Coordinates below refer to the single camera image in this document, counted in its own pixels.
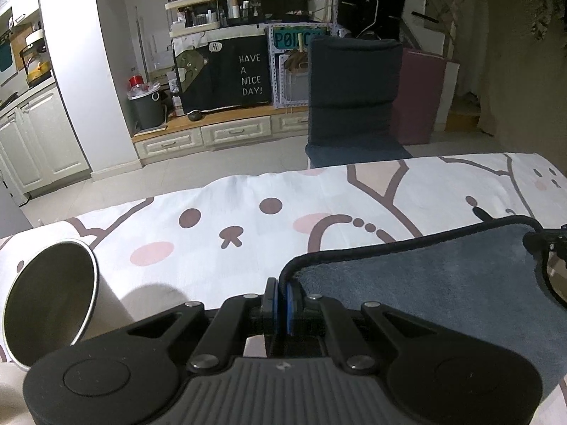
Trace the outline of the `black cloth with text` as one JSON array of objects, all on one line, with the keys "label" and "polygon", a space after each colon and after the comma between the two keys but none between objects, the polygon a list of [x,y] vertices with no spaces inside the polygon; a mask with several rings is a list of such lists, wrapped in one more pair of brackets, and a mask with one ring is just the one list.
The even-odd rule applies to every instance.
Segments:
[{"label": "black cloth with text", "polygon": [[185,113],[271,102],[265,35],[207,41],[199,46],[176,48],[174,52]]}]

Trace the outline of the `dark blue chair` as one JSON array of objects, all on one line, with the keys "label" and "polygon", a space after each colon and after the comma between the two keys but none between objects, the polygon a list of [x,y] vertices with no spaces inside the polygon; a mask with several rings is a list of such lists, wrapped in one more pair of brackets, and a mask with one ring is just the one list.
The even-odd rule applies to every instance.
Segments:
[{"label": "dark blue chair", "polygon": [[390,134],[402,59],[396,40],[313,39],[305,146],[312,168],[411,157]]}]

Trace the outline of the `teal poison sign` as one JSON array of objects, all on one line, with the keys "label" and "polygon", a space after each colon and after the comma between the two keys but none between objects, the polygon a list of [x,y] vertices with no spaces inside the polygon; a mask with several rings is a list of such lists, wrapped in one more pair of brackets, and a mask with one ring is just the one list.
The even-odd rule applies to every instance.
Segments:
[{"label": "teal poison sign", "polygon": [[309,44],[328,35],[327,23],[267,24],[268,54],[275,108],[309,104]]}]

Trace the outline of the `bear pattern tablecloth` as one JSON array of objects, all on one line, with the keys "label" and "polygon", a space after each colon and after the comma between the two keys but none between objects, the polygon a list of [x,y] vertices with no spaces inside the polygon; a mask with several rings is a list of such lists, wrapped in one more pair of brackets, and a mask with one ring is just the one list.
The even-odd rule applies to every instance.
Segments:
[{"label": "bear pattern tablecloth", "polygon": [[[562,424],[566,374],[545,394],[508,348],[369,300],[349,309],[376,357],[344,371],[316,339],[287,333],[284,267],[304,254],[402,242],[492,219],[566,225],[566,179],[537,154],[466,154],[257,177],[124,203],[1,244],[1,319],[43,249],[93,251],[134,322],[51,352],[29,370],[1,328],[5,424]],[[273,336],[199,374],[187,362],[214,313],[278,280]]]}]

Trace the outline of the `maroon folded mat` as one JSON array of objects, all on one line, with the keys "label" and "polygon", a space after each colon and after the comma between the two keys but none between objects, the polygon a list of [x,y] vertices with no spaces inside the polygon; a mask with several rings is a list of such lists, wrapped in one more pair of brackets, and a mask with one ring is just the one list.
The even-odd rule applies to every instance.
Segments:
[{"label": "maroon folded mat", "polygon": [[446,61],[438,55],[404,49],[390,134],[402,145],[428,144],[441,102]]}]

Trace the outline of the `purple and grey towel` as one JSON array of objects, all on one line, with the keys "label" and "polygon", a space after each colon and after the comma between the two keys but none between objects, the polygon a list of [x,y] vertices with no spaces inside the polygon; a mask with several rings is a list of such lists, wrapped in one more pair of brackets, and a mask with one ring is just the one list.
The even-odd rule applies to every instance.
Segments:
[{"label": "purple and grey towel", "polygon": [[526,216],[490,218],[420,238],[312,252],[291,260],[280,286],[298,282],[356,309],[375,300],[508,348],[540,373],[545,394],[566,374],[566,308],[536,280],[523,237],[545,227]]}]

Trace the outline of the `cream two tier shelf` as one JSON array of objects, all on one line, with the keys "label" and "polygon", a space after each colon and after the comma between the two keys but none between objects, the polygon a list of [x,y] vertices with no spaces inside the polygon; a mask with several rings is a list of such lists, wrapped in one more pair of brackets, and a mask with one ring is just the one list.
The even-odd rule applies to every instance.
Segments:
[{"label": "cream two tier shelf", "polygon": [[218,0],[172,0],[164,5],[169,38],[219,29]]}]

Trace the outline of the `white low drawer cabinet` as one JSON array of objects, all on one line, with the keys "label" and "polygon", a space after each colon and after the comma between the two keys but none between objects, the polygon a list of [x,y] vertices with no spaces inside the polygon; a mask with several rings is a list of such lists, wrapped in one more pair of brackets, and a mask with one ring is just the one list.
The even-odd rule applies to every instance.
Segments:
[{"label": "white low drawer cabinet", "polygon": [[214,151],[308,133],[306,107],[258,106],[210,113],[199,121],[186,115],[165,125],[141,131],[132,138],[139,160],[150,164],[188,154]]}]

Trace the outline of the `white kitchen cabinet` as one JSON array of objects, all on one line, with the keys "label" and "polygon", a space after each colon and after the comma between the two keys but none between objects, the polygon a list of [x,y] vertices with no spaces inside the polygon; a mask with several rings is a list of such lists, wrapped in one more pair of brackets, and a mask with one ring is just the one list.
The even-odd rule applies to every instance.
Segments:
[{"label": "white kitchen cabinet", "polygon": [[56,84],[1,111],[1,172],[21,194],[90,172]]}]

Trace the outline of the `dark grey trash bin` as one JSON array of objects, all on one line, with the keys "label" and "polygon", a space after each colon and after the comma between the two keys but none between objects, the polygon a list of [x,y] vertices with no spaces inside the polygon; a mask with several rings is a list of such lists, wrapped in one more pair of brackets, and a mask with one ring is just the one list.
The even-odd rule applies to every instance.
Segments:
[{"label": "dark grey trash bin", "polygon": [[160,127],[166,121],[166,107],[159,89],[148,90],[129,99],[135,123],[142,130]]}]

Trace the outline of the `black hanging garment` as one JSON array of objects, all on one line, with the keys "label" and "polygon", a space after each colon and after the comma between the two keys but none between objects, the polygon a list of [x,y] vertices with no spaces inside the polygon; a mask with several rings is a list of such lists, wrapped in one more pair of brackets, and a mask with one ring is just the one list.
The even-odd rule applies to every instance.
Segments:
[{"label": "black hanging garment", "polygon": [[337,23],[348,38],[398,40],[404,5],[405,0],[338,0]]}]

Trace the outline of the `beige cup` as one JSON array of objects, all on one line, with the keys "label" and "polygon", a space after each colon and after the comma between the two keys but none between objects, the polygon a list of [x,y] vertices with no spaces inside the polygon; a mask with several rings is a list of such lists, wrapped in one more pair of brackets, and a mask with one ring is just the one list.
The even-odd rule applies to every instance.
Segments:
[{"label": "beige cup", "polygon": [[1,328],[10,359],[27,371],[51,352],[133,322],[91,248],[70,240],[43,249],[19,272]]}]

